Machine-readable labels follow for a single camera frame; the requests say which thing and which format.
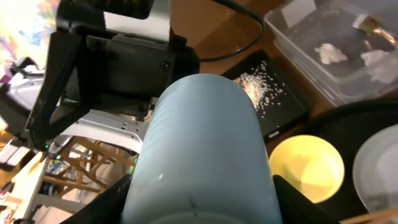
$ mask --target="clear plastic container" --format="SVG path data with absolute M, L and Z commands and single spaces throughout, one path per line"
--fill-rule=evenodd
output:
M 374 14 L 385 29 L 398 34 L 398 17 L 391 16 L 398 10 L 398 1 L 323 1 L 291 27 L 282 13 L 285 6 L 264 18 L 277 37 L 275 44 L 334 105 L 375 98 L 397 88 L 398 50 L 382 37 L 366 35 L 352 24 L 360 14 Z M 322 44 L 334 45 L 348 60 L 323 64 L 315 51 Z M 361 54 L 372 50 L 389 54 L 365 66 Z M 397 78 L 387 82 L 380 76 Z

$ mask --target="yellow bowl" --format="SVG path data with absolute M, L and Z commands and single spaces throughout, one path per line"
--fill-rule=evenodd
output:
M 333 196 L 344 179 L 344 164 L 327 141 L 308 135 L 281 142 L 272 152 L 272 175 L 280 175 L 313 203 Z

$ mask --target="brush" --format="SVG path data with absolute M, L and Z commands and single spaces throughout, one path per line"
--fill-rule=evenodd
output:
M 377 34 L 388 40 L 393 46 L 398 47 L 398 40 L 389 32 L 385 31 L 380 22 L 372 15 L 361 14 L 353 23 L 353 27 L 367 34 Z

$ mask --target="floor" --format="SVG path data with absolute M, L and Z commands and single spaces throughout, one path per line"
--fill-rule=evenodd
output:
M 115 151 L 116 148 L 108 145 L 101 145 L 104 148 L 110 150 L 110 151 Z M 131 158 L 128 153 L 122 152 L 123 156 L 125 158 Z M 116 183 L 121 177 L 126 175 L 129 172 L 129 166 L 116 161 L 115 163 L 111 163 L 110 165 L 103 164 L 98 170 L 97 170 L 97 178 L 107 184 L 108 186 L 113 185 Z M 95 183 L 91 182 L 91 180 L 87 177 L 84 176 L 83 178 L 84 182 L 89 182 L 88 186 L 89 187 L 94 187 L 94 188 L 99 188 Z M 62 198 L 65 200 L 72 200 L 75 202 L 80 202 L 80 203 L 90 203 L 95 197 L 97 196 L 97 193 L 94 192 L 87 192 L 85 190 L 77 190 L 74 189 L 71 192 L 67 193 L 64 195 Z M 63 210 L 59 210 L 57 208 L 53 207 L 41 207 L 38 209 L 33 217 L 33 219 L 36 221 L 36 224 L 56 224 L 56 223 L 61 223 L 67 218 L 71 216 L 70 213 L 64 212 Z

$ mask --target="black tray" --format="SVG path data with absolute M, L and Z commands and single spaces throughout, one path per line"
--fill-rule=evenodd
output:
M 320 114 L 297 130 L 296 135 L 309 134 L 330 142 L 344 162 L 343 184 L 334 196 L 317 204 L 320 210 L 337 220 L 368 212 L 354 187 L 354 159 L 373 134 L 395 124 L 398 124 L 398 100 L 369 100 Z
M 261 69 L 260 64 L 263 62 L 267 64 L 266 71 Z M 267 92 L 262 99 L 262 102 L 265 103 L 265 97 L 268 97 L 270 100 L 268 105 L 264 106 L 263 110 L 258 109 L 257 111 L 257 118 L 266 143 L 308 117 L 307 104 L 302 96 L 263 50 L 258 50 L 249 55 L 225 72 L 223 76 L 234 80 L 245 72 L 250 75 L 266 72 L 267 77 L 263 80 L 274 90 Z

